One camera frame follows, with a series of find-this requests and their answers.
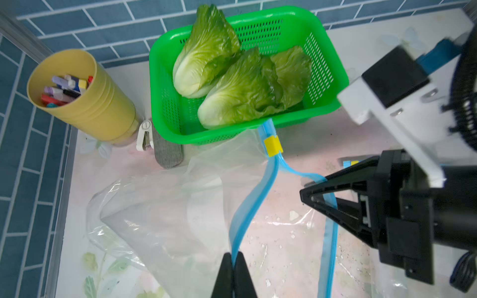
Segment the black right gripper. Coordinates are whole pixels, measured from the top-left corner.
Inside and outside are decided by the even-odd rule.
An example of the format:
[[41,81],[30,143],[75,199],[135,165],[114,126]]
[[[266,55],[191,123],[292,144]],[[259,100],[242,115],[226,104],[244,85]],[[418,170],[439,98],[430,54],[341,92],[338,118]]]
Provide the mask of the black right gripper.
[[371,248],[376,237],[371,227],[368,196],[358,201],[335,197],[336,192],[367,192],[375,172],[387,174],[391,210],[384,216],[386,251],[399,260],[407,278],[434,283],[434,250],[439,244],[464,250],[452,266],[451,285],[472,285],[477,280],[477,168],[443,166],[442,187],[432,187],[427,175],[403,150],[387,150],[300,190],[301,202],[339,224]]

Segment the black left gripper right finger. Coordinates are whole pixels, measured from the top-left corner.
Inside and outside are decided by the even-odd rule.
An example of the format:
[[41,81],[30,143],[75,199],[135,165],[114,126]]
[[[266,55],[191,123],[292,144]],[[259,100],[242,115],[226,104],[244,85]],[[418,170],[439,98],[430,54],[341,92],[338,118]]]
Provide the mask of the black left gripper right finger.
[[234,265],[234,297],[258,298],[242,252],[238,252]]

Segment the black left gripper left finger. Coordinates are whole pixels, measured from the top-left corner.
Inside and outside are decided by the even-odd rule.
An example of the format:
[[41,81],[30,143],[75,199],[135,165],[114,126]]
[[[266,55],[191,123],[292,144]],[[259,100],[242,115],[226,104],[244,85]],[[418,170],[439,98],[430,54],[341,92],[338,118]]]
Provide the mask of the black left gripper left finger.
[[233,298],[234,296],[234,268],[232,255],[225,253],[212,290],[211,298]]

